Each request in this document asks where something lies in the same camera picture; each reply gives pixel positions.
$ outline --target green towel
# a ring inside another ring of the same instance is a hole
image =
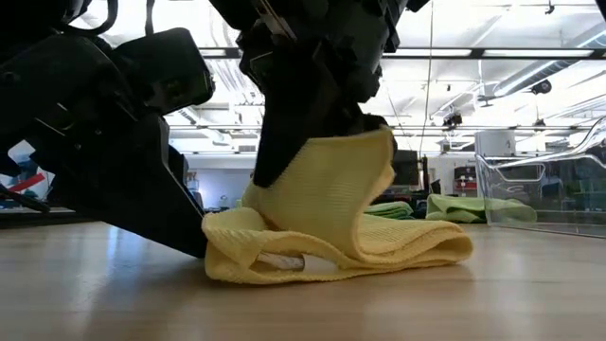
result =
[[[493,220],[500,223],[537,221],[537,212],[517,200],[500,200],[468,197],[450,197],[430,194],[427,198],[427,220],[443,220],[454,223],[485,223],[486,206]]]
[[[411,218],[413,209],[405,202],[393,202],[369,206],[365,213],[377,217],[406,220]]]

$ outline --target yellow cloth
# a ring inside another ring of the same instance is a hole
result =
[[[224,281],[272,284],[337,280],[466,259],[472,242],[456,224],[364,214],[393,180],[391,136],[383,129],[311,139],[270,188],[251,185],[243,207],[206,215],[206,273]],[[259,260],[267,255],[296,260],[312,255],[336,268],[281,270]]]

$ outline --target table surface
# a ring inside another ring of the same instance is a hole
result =
[[[461,265],[273,287],[105,224],[1,230],[0,339],[606,339],[606,241],[466,228]]]

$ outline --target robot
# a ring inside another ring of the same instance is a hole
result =
[[[71,27],[91,1],[3,4],[0,173],[18,174],[7,151],[25,140],[31,159],[55,174],[48,200],[203,258],[204,213],[163,115],[212,97],[205,61],[186,29],[153,31],[153,0],[146,36],[116,48],[99,35],[116,20],[117,0],[100,27]],[[265,96],[253,181],[267,188],[307,139],[385,124],[358,103],[379,89],[401,14],[429,0],[210,1],[241,32],[241,71]]]

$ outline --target clear plastic bin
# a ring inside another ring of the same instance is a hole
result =
[[[476,160],[489,225],[606,238],[606,117],[570,151]]]

